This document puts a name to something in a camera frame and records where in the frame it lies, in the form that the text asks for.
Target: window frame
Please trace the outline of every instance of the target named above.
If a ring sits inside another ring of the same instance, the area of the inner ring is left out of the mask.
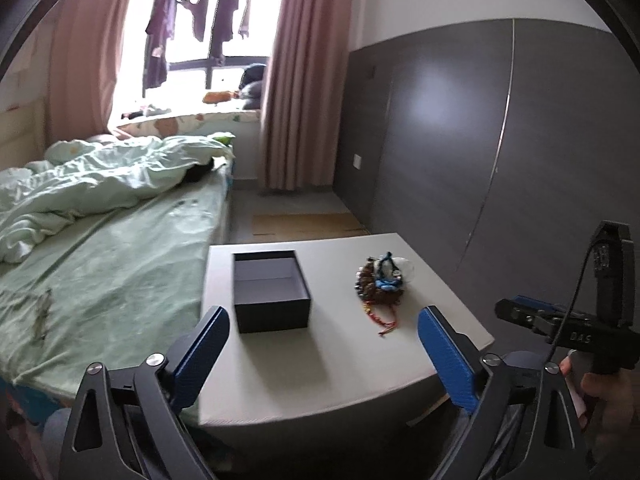
[[[146,56],[148,56],[148,51],[149,51],[149,37],[146,38],[146,49],[145,49],[145,69],[146,69],[146,64],[148,63],[148,59],[146,59]],[[168,62],[167,63],[167,72],[178,72],[178,71],[183,71],[183,70],[202,70],[204,69],[205,71],[205,90],[211,90],[211,84],[212,84],[212,79],[213,79],[213,71],[217,70],[217,69],[224,69],[224,68],[234,68],[234,67],[240,67],[240,68],[244,68],[247,67],[253,63],[263,63],[263,64],[267,64],[267,61],[269,60],[269,58],[267,56],[225,56],[225,63],[224,65],[219,65],[218,60],[216,58],[214,58],[212,56],[212,48],[213,48],[213,44],[212,44],[212,39],[209,40],[209,57],[203,58],[203,59],[188,59],[185,61],[177,61],[177,62]],[[142,97],[145,98],[146,97],[146,91],[148,89],[145,87],[145,77],[143,77],[143,82],[142,82]]]

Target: orange item on window sill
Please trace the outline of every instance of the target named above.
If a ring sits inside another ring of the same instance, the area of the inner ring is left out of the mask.
[[[231,101],[231,99],[235,97],[235,94],[235,92],[230,92],[228,90],[222,92],[207,92],[202,98],[202,102],[207,105],[224,103],[226,101]]]

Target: white tabletop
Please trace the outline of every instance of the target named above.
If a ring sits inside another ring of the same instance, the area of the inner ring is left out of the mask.
[[[309,326],[240,335],[232,299],[233,254],[281,250],[295,250],[300,261],[312,297]],[[398,328],[380,337],[354,282],[368,256],[387,251],[411,260],[415,277],[398,307]],[[418,312],[430,304],[479,349],[492,343],[492,336],[398,234],[210,247],[202,313],[223,306],[231,331],[200,393],[200,424],[246,425],[321,413],[435,375],[416,328]]]

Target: headboard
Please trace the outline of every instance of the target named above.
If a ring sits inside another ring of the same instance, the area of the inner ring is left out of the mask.
[[[44,100],[0,114],[0,171],[20,168],[44,154]]]

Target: gray tile floor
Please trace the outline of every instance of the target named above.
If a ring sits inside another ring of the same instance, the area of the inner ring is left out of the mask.
[[[251,243],[254,215],[348,212],[346,206],[331,191],[261,194],[257,190],[233,190],[229,243]]]

